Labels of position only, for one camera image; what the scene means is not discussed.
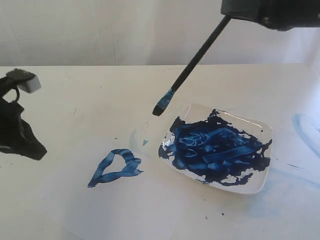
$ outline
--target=blue paint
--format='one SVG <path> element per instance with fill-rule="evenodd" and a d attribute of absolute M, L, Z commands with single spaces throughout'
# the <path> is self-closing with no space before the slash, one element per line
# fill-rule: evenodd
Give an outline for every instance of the blue paint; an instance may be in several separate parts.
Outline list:
<path fill-rule="evenodd" d="M 149 141 L 148 140 L 143 140 L 142 146 L 146 145 Z"/>
<path fill-rule="evenodd" d="M 320 142 L 317 141 L 320 135 L 320 125 L 315 120 L 304 114 L 295 114 L 292 117 L 292 122 L 302 141 L 318 158 L 320 158 Z M 309 132 L 306 125 L 302 125 L 303 122 L 312 128 L 313 131 Z"/>
<path fill-rule="evenodd" d="M 170 132 L 174 142 L 159 148 L 159 156 L 169 159 L 179 170 L 189 170 L 198 176 L 205 175 L 205 182 L 218 182 L 224 186 L 244 185 L 253 173 L 240 178 L 243 171 L 264 171 L 270 158 L 264 153 L 272 140 L 262 144 L 255 136 L 239 131 L 218 116 L 214 109 L 206 121 L 186 124 L 179 117 Z M 222 182 L 227 176 L 235 176 L 233 183 Z"/>
<path fill-rule="evenodd" d="M 104 174 L 104 170 L 112 164 L 115 155 L 123 157 L 126 166 L 118 172 L 109 172 Z M 135 158 L 133 153 L 129 149 L 115 149 L 112 150 L 98 165 L 91 181 L 88 184 L 88 188 L 93 188 L 99 183 L 110 183 L 121 177 L 134 177 L 141 174 L 138 165 L 141 163 L 140 158 Z"/>
<path fill-rule="evenodd" d="M 172 91 L 172 89 L 170 88 L 170 90 L 160 99 L 157 106 L 160 107 L 161 109 L 166 109 L 172 97 L 174 96 L 174 94 L 175 92 Z"/>

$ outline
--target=paint palette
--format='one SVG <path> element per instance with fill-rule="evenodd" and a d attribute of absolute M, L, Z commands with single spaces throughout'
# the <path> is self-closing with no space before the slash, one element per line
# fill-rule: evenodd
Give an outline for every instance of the paint palette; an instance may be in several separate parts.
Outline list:
<path fill-rule="evenodd" d="M 267 178 L 272 134 L 263 122 L 191 104 L 175 119 L 158 155 L 203 184 L 255 194 Z"/>

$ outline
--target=blue heart shape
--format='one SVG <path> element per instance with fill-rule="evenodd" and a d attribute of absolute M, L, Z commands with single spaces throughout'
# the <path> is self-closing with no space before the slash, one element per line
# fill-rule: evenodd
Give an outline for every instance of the blue heart shape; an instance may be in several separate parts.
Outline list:
<path fill-rule="evenodd" d="M 114 161 L 115 155 L 122 156 L 126 166 L 121 171 L 109 172 L 103 175 L 104 170 Z M 121 177 L 138 176 L 143 172 L 137 169 L 140 163 L 141 159 L 135 158 L 129 149 L 114 149 L 99 163 L 91 181 L 88 184 L 88 188 L 94 188 L 99 183 L 110 183 Z"/>

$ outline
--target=black object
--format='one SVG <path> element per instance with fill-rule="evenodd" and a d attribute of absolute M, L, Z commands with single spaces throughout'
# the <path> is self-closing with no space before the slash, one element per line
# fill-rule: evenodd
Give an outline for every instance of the black object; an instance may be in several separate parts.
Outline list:
<path fill-rule="evenodd" d="M 30 125 L 21 119 L 25 110 L 18 100 L 18 87 L 26 92 L 33 92 L 41 87 L 37 76 L 31 72 L 15 69 L 0 79 L 0 152 L 18 154 L 34 160 L 40 160 L 46 148 L 36 139 Z M 17 97 L 12 102 L 3 99 L 14 89 Z"/>
<path fill-rule="evenodd" d="M 225 29 L 225 27 L 230 22 L 230 20 L 231 20 L 231 17 L 224 16 L 224 18 L 219 23 L 219 25 L 215 28 L 215 30 L 211 33 L 209 38 L 205 41 L 205 43 L 202 45 L 202 47 L 199 49 L 199 51 L 194 55 L 192 60 L 185 67 L 185 69 L 182 71 L 182 73 L 177 78 L 177 80 L 174 82 L 174 84 L 172 85 L 170 90 L 160 99 L 160 101 L 154 107 L 153 112 L 152 112 L 153 115 L 160 116 L 166 110 L 166 108 L 167 108 L 168 104 L 170 103 L 175 92 L 184 83 L 184 81 L 187 79 L 187 77 L 190 75 L 190 73 L 193 71 L 193 69 L 196 67 L 196 65 L 200 62 L 200 60 L 206 54 L 206 52 L 211 47 L 211 45 L 214 43 L 214 41 L 217 39 L 217 37 Z"/>
<path fill-rule="evenodd" d="M 221 13 L 278 31 L 320 27 L 320 0 L 222 0 Z"/>
<path fill-rule="evenodd" d="M 165 111 L 175 92 L 184 83 L 230 19 L 254 22 L 278 31 L 287 31 L 297 27 L 320 27 L 320 0 L 222 0 L 221 13 L 225 17 L 186 66 L 171 89 L 154 107 L 153 115 L 160 116 Z"/>

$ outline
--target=square plate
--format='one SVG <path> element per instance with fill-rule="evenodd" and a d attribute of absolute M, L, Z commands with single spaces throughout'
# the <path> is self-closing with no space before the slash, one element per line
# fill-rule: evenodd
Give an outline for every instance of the square plate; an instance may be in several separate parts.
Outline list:
<path fill-rule="evenodd" d="M 271 127 L 263 122 L 191 104 L 175 119 L 158 155 L 206 185 L 255 194 L 267 178 L 272 136 Z"/>

